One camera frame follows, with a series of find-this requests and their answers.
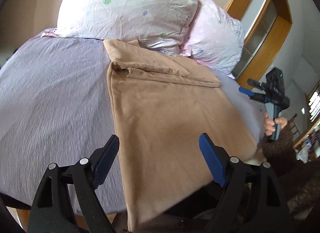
window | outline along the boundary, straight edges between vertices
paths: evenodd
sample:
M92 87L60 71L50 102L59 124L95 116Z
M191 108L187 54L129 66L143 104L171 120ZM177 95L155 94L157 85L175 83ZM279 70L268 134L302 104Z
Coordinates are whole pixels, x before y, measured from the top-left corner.
M313 122L320 113L320 96L317 91L315 91L310 98L309 106L309 112L311 114L310 121Z
M232 71L232 74L235 78L238 78L250 61L253 59L257 51L259 50L260 46L264 42L265 38L267 37L273 23L277 18L277 11L276 7L271 1L260 21L257 28L255 29L252 37L245 45L241 60L237 63L235 68Z

tan blanket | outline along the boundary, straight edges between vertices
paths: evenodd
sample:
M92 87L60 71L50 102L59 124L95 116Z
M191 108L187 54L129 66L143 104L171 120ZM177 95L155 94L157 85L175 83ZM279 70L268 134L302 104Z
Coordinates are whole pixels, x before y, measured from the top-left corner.
M105 40L108 89L128 210L128 227L147 221L212 181L202 133L230 156L249 160L256 143L206 67Z

hand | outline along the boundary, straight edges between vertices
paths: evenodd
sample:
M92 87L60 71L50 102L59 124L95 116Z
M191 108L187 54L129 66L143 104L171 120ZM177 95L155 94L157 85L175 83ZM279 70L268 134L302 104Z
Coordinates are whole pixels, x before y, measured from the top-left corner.
M285 117L278 117L275 119L275 121L270 120L268 113L265 112L264 113L264 128L265 128L265 134L267 136L272 135L272 133L276 130L274 127L275 123L277 125L280 125L280 130L282 130L288 124L288 120Z

pillow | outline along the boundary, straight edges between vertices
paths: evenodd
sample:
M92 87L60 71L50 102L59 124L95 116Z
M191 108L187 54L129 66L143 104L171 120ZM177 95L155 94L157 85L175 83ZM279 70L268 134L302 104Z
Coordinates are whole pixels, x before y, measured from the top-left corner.
M212 0L198 3L180 55L233 77L231 71L241 59L244 45L242 24Z
M197 0L62 0L54 33L138 39L145 48L179 54L197 6Z

brown fuzzy fabric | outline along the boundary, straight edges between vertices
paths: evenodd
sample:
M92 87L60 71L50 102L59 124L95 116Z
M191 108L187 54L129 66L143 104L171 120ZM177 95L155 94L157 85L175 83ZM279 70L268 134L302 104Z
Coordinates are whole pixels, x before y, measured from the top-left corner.
M284 127L277 141L269 141L265 136L258 147L279 178L290 213L313 207L320 197L320 161L304 164L296 160L290 126Z

